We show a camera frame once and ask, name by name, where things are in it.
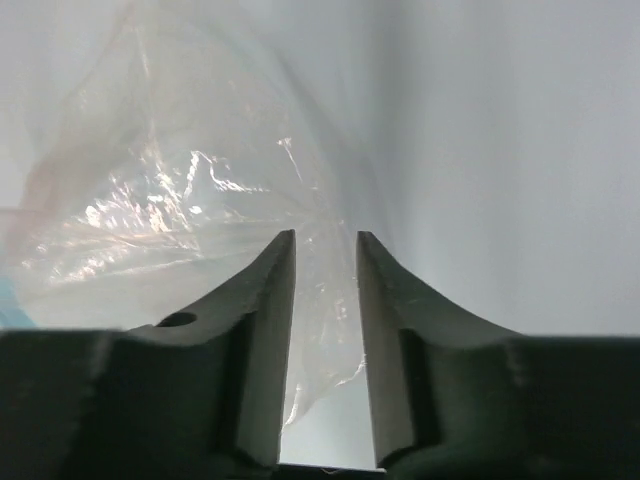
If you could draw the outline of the clear zip top bag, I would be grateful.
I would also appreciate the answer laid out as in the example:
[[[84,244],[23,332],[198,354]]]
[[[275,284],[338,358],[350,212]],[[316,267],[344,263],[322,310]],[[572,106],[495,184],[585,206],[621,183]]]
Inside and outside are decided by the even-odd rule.
[[[152,324],[297,238],[284,422],[365,367],[360,1],[5,1],[1,324]]]

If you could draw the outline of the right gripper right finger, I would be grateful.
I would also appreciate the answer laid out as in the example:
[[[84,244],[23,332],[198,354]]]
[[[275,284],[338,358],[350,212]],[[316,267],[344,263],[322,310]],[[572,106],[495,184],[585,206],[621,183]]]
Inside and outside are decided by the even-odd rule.
[[[357,283],[375,459],[390,479],[635,479],[639,341],[478,317],[370,232]]]

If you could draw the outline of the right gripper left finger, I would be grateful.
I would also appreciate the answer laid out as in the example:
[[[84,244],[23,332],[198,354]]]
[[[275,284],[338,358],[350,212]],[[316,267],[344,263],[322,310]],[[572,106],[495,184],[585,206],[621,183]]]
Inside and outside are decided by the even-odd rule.
[[[1,335],[5,479],[247,479],[279,457],[296,264],[279,233],[157,325]]]

